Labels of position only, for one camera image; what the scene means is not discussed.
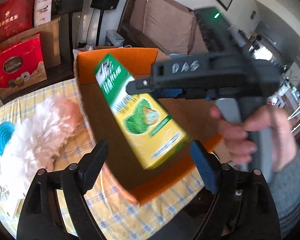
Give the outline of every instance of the white fluffy object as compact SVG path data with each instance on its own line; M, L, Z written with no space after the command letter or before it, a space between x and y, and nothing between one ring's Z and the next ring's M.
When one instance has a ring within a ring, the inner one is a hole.
M24 198L37 170L53 170L59 149L74 136L81 122L78 104L63 95L49 97L36 105L34 116L18 120L5 147L0 159L1 185L7 185L14 197Z

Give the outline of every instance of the blue silicone bowl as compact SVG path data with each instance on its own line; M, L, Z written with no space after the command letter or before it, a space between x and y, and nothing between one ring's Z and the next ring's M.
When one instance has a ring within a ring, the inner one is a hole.
M5 146L11 139L14 129L13 123L3 122L0 124L0 156L2 156Z

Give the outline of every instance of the yellow tablecloth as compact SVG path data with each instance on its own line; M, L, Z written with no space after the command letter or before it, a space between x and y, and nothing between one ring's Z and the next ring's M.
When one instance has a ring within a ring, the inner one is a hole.
M80 93L75 79L60 82L17 98L0 108L0 124L5 121L16 123L33 115L35 105L45 98L60 93L81 104ZM85 122L75 132L67 145L61 148L61 156L54 163L54 170L63 170L70 163L77 163L85 153L95 146L89 136L89 124ZM115 185L108 179L104 169L99 174L94 187L85 195L86 202L107 239L147 239L168 223L203 187L197 169L185 176L173 187L144 205L133 205L125 201ZM62 191L58 191L61 214L69 233L76 234L69 217ZM4 197L0 203L0 220L5 228L16 237L18 219L22 207L18 208L16 218L10 220L3 208Z

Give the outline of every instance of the gray sleeve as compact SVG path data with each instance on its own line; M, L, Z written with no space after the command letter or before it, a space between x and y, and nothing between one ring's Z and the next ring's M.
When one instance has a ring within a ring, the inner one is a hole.
M282 171L276 172L269 188L274 199L281 237L285 237L300 219L300 153Z

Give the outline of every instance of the red package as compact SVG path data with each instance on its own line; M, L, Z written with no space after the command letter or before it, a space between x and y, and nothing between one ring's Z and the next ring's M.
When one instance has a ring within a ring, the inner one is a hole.
M0 53L0 98L46 80L40 34Z
M33 28L34 0L8 0L0 4L0 43Z

